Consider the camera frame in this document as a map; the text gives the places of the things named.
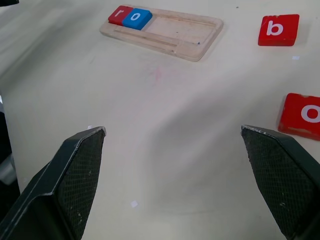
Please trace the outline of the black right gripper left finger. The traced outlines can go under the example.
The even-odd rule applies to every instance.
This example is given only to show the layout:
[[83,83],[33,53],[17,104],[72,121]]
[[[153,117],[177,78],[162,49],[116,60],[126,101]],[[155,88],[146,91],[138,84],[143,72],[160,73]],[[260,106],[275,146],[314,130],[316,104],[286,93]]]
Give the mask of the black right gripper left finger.
[[0,222],[0,240],[81,240],[96,195],[106,129],[67,138]]

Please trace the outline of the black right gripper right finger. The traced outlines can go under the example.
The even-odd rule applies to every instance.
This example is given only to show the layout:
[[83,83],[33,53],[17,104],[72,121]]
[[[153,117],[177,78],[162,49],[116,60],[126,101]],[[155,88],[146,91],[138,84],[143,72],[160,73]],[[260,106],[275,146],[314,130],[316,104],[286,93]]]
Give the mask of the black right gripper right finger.
[[293,137],[242,125],[257,187],[286,240],[320,240],[320,163]]

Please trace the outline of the silver robot body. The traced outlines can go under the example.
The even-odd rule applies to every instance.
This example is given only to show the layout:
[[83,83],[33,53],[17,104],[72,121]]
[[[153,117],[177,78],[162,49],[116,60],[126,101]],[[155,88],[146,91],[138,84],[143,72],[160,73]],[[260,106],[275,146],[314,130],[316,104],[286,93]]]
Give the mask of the silver robot body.
[[14,158],[0,96],[0,222],[20,196]]

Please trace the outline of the red letter o tile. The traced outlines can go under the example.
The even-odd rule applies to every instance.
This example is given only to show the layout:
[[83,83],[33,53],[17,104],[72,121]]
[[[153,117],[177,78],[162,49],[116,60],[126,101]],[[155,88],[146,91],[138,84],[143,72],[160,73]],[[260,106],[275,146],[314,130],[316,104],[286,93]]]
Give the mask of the red letter o tile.
[[320,141],[320,97],[289,93],[277,129],[282,133]]

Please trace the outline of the red letter b tile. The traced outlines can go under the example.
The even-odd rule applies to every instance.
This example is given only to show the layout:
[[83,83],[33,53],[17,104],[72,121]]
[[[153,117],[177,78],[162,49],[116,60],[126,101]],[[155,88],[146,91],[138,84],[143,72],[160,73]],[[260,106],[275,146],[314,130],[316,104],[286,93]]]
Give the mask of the red letter b tile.
[[258,45],[267,47],[291,47],[295,44],[299,14],[267,15],[262,18]]

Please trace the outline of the red letter r tile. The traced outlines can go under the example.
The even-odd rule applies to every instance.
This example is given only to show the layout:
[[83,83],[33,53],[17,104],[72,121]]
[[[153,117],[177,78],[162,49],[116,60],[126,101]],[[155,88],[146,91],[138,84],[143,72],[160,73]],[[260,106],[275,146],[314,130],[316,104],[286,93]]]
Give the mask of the red letter r tile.
[[120,5],[109,17],[108,22],[114,25],[123,25],[123,20],[132,12],[133,8]]

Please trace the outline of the blue letter o tile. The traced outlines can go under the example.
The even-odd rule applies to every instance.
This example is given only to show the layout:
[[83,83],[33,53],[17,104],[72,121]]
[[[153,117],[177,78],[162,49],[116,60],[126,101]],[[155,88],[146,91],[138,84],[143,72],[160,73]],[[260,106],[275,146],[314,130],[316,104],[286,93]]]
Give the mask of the blue letter o tile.
[[122,25],[127,28],[141,30],[153,17],[149,10],[134,8],[122,21]]

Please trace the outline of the wooden letter tray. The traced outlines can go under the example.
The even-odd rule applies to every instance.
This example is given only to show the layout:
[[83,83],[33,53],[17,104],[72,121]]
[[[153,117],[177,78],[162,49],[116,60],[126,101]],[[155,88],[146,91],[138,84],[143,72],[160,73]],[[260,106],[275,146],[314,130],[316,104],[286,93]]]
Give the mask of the wooden letter tray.
[[191,62],[199,61],[223,29],[216,17],[143,7],[152,18],[141,30],[103,23],[104,36],[175,56]]

